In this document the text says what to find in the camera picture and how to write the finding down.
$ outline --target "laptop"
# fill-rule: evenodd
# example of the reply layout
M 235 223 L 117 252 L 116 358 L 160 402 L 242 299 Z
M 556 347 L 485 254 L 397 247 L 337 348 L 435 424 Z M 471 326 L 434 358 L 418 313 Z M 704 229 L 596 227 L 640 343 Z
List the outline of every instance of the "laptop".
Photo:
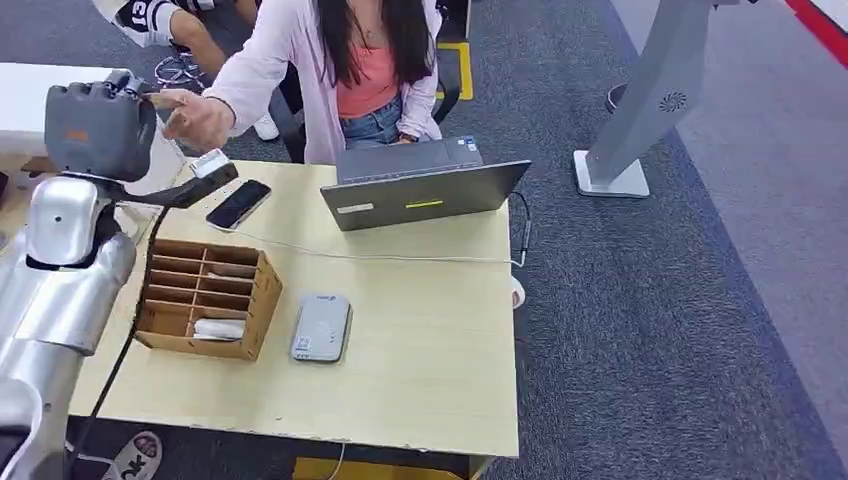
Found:
M 497 210 L 530 164 L 487 165 L 470 137 L 348 150 L 321 194 L 342 231 L 417 222 Z

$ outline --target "wooden organizer box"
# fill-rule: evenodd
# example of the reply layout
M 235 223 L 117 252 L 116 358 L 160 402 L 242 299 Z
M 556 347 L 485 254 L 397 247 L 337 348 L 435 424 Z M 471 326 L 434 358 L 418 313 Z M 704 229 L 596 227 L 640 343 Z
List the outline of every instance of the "wooden organizer box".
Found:
M 283 290 L 265 253 L 245 247 L 156 240 L 136 340 L 149 348 L 255 361 Z M 244 337 L 197 340 L 201 318 L 246 320 Z

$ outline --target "person sitting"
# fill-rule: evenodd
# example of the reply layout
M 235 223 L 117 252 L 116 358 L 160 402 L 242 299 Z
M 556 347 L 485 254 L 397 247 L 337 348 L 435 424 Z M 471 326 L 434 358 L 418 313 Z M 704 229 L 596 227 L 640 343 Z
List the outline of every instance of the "person sitting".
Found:
M 262 114 L 291 63 L 306 123 L 307 163 L 335 163 L 345 148 L 441 138 L 432 118 L 438 75 L 436 0 L 266 0 L 244 49 L 198 96 L 180 104 L 166 137 L 219 148 Z
M 171 43 L 191 50 L 194 61 L 207 75 L 218 75 L 226 56 L 209 31 L 195 15 L 200 10 L 211 10 L 221 5 L 221 0 L 93 0 L 97 10 L 106 20 L 118 27 L 127 37 L 142 48 L 153 45 L 170 46 Z M 235 10 L 251 27 L 256 23 L 256 0 L 231 0 Z M 262 108 L 253 124 L 262 140 L 273 140 L 280 134 L 268 113 L 268 104 Z

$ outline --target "white sneaker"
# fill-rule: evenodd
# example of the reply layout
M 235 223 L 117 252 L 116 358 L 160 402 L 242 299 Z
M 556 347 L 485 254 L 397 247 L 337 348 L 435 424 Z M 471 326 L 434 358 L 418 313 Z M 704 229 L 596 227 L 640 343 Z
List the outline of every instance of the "white sneaker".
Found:
M 153 432 L 137 433 L 115 457 L 115 468 L 101 480 L 151 480 L 161 461 L 162 440 Z
M 259 135 L 259 138 L 266 142 L 280 136 L 280 131 L 277 130 L 277 124 L 274 123 L 274 119 L 271 118 L 271 114 L 268 112 L 265 112 L 265 115 L 262 115 L 262 118 L 253 124 L 253 128 L 256 129 L 256 134 Z
M 512 309 L 515 310 L 524 305 L 524 300 L 526 299 L 527 294 L 524 292 L 521 282 L 517 278 L 512 277 Z

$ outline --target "yellow sticker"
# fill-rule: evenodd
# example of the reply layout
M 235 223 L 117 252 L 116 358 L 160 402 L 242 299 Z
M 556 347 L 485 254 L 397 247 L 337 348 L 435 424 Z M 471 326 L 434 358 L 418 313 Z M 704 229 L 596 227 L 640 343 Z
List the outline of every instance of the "yellow sticker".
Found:
M 444 200 L 430 200 L 429 202 L 415 202 L 408 203 L 406 208 L 421 208 L 421 207 L 435 207 L 436 205 L 441 205 L 445 203 Z

